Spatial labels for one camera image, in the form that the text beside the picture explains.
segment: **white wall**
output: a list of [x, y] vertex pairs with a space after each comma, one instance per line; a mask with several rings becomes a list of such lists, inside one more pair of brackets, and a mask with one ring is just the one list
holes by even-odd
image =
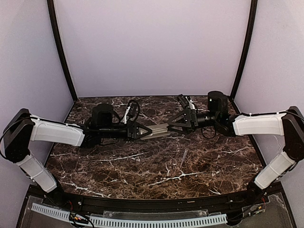
[[250, 0], [56, 0], [79, 97], [229, 94]]
[[[304, 113], [304, 2], [258, 2], [255, 27], [236, 103], [243, 112], [273, 112], [296, 105]], [[267, 162], [284, 138], [256, 137]], [[282, 184], [299, 228], [304, 228], [304, 162]]]
[[[0, 131], [21, 108], [63, 121], [72, 105], [46, 0], [0, 1]], [[50, 144], [31, 144], [40, 161]], [[14, 228], [29, 179], [0, 157], [0, 227]]]

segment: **black frame post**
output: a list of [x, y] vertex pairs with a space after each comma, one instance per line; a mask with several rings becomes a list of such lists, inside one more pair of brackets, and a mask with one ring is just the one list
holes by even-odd
[[63, 51], [63, 46], [61, 43], [61, 38], [60, 38], [60, 33], [59, 33], [57, 18], [56, 18], [56, 12], [55, 12], [55, 6], [54, 6], [54, 0], [47, 0], [47, 3], [48, 3], [47, 4], [48, 13], [49, 13], [49, 17], [50, 17], [50, 21], [51, 21], [51, 25], [52, 25], [53, 35], [54, 35], [60, 63], [61, 63], [62, 70], [63, 70], [63, 73], [66, 78], [66, 83], [69, 88], [70, 94], [73, 98], [73, 101], [75, 102], [78, 100], [78, 97], [77, 97], [76, 90], [75, 90], [75, 87], [74, 87], [74, 84], [72, 81], [71, 74], [68, 70], [66, 56]]
[[257, 0], [251, 0], [250, 13], [249, 13], [249, 19], [248, 19], [248, 25], [247, 25], [247, 31], [246, 31], [243, 51], [242, 51], [242, 55], [241, 55], [239, 65], [238, 65], [237, 75], [236, 75], [236, 78], [234, 80], [234, 84], [233, 84], [232, 91], [231, 91], [231, 94], [230, 94], [230, 97], [233, 100], [236, 97], [236, 94], [237, 94], [237, 91], [238, 91], [238, 86], [239, 86], [239, 83], [241, 81], [241, 77], [242, 77], [242, 74], [243, 74], [247, 54], [248, 54], [248, 51], [249, 51], [253, 26], [254, 26], [255, 18], [256, 18], [256, 12], [257, 12], [256, 10], [257, 10]]

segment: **brown marble surface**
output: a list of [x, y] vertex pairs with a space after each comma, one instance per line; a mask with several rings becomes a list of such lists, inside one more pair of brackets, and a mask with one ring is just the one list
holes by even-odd
[[[173, 96], [80, 98], [67, 123], [84, 123], [100, 103], [112, 104], [122, 116], [130, 99], [141, 105], [138, 122], [146, 126], [166, 123], [181, 110]], [[207, 109], [207, 97], [192, 99], [199, 110]], [[262, 165], [248, 137], [218, 134], [207, 140], [197, 130], [92, 149], [56, 144], [46, 167], [66, 192], [119, 199], [182, 199], [245, 190]]]

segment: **perforated metal strip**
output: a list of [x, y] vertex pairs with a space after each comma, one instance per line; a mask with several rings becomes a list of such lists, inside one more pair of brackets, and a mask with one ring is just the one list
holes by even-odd
[[[48, 206], [33, 203], [32, 211], [40, 214], [69, 222], [68, 211], [49, 208]], [[100, 218], [91, 216], [90, 220], [95, 227], [99, 228], [199, 228], [227, 223], [226, 214], [209, 216], [203, 218], [179, 219], [179, 220], [161, 220], [161, 221], [138, 221], [138, 220], [120, 220], [111, 218]]]

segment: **white arm segment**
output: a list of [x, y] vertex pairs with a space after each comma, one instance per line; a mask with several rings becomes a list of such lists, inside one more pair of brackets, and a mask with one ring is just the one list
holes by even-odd
[[71, 124], [63, 125], [40, 119], [32, 119], [32, 121], [35, 125], [30, 138], [31, 141], [47, 141], [80, 146], [85, 137], [81, 129], [72, 127]]
[[233, 122], [236, 135], [246, 134], [277, 134], [284, 135], [282, 117], [283, 114], [238, 116]]
[[282, 151], [256, 176], [254, 183], [265, 189], [293, 164], [295, 161]]
[[25, 159], [16, 163], [26, 172], [32, 180], [37, 182], [45, 192], [50, 192], [57, 187], [56, 180], [46, 168], [33, 156], [32, 153]]

